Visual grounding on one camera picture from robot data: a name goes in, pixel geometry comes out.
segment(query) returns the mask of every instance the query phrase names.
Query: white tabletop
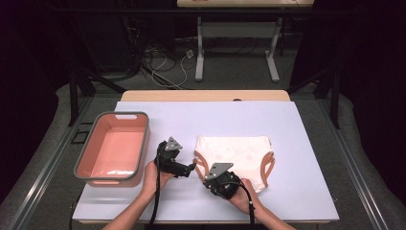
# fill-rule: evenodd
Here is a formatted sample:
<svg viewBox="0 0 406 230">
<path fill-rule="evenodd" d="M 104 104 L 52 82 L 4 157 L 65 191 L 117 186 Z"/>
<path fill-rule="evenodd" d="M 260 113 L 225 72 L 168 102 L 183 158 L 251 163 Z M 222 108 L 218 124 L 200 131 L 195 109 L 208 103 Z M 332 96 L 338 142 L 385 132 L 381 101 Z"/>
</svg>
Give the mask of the white tabletop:
<svg viewBox="0 0 406 230">
<path fill-rule="evenodd" d="M 261 201 L 286 221 L 339 219 L 297 107 L 292 102 L 118 102 L 116 111 L 144 111 L 150 119 L 147 161 L 172 136 L 183 148 L 176 160 L 189 165 L 198 135 L 266 135 L 275 152 L 275 168 Z M 140 192 L 134 188 L 85 186 L 73 219 L 111 220 Z M 153 201 L 140 221 L 151 218 Z M 172 179 L 159 200 L 156 222 L 249 222 L 227 201 L 207 190 L 196 172 Z"/>
</svg>

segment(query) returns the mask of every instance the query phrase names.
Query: white cloth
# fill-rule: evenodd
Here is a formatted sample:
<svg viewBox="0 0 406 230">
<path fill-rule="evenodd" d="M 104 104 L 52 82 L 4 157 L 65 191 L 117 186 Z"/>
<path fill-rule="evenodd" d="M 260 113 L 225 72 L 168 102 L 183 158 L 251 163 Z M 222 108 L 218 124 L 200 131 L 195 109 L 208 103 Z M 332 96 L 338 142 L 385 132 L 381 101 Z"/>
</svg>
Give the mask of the white cloth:
<svg viewBox="0 0 406 230">
<path fill-rule="evenodd" d="M 229 169 L 239 178 L 247 178 L 257 193 L 268 186 L 275 159 L 268 137 L 199 136 L 194 150 L 196 171 L 200 179 L 208 174 L 213 163 L 233 163 Z"/>
</svg>

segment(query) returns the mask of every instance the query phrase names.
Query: dark curtain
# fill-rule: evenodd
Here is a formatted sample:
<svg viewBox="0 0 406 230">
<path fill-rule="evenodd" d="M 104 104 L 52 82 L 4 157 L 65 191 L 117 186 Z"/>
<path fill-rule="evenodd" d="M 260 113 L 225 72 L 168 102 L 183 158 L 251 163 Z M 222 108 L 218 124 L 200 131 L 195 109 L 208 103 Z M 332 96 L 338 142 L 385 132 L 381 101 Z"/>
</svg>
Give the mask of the dark curtain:
<svg viewBox="0 0 406 230">
<path fill-rule="evenodd" d="M 68 81 L 46 21 L 31 1 L 0 6 L 0 201 L 33 157 L 54 119 L 56 90 Z"/>
<path fill-rule="evenodd" d="M 363 149 L 406 203 L 406 2 L 316 0 L 313 10 L 349 10 L 363 17 L 309 20 L 291 85 L 338 63 L 340 92 L 353 103 Z"/>
</svg>

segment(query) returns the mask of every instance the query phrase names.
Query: forearm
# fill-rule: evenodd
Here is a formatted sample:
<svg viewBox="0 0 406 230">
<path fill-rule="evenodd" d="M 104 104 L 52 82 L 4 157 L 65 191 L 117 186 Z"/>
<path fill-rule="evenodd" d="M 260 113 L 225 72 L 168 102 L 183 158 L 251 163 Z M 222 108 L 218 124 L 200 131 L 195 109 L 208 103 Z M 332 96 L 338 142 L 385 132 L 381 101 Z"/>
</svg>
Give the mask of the forearm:
<svg viewBox="0 0 406 230">
<path fill-rule="evenodd" d="M 272 213 L 269 209 L 267 209 L 262 205 L 256 207 L 254 213 L 256 220 L 259 221 L 268 229 L 278 229 L 278 230 L 295 229 L 286 222 L 282 221 L 274 213 Z"/>
<path fill-rule="evenodd" d="M 128 207 L 109 222 L 103 230 L 132 229 L 153 198 L 154 193 L 140 192 Z"/>
</svg>

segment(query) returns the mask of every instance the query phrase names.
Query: strap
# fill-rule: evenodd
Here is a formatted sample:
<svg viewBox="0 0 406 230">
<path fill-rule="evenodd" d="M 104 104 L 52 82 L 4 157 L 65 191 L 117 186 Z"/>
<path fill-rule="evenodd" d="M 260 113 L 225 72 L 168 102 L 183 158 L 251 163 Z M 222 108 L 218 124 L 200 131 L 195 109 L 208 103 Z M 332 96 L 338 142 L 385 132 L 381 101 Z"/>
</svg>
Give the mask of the strap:
<svg viewBox="0 0 406 230">
<path fill-rule="evenodd" d="M 265 167 L 268 164 L 270 164 L 269 168 L 268 170 L 265 171 Z M 265 185 L 265 187 L 268 187 L 268 181 L 266 179 L 274 169 L 274 165 L 275 165 L 274 152 L 269 151 L 263 156 L 262 161 L 260 162 L 260 178 L 262 179 L 262 182 Z"/>
<path fill-rule="evenodd" d="M 197 156 L 197 158 L 193 159 L 193 162 L 195 162 L 197 165 L 200 165 L 204 168 L 204 173 L 202 173 L 198 167 L 195 168 L 195 170 L 197 171 L 197 174 L 199 175 L 200 179 L 202 181 L 205 180 L 206 175 L 209 173 L 209 165 L 207 164 L 206 159 L 203 157 L 202 154 L 200 154 L 198 151 L 194 151 L 194 154 Z"/>
</svg>

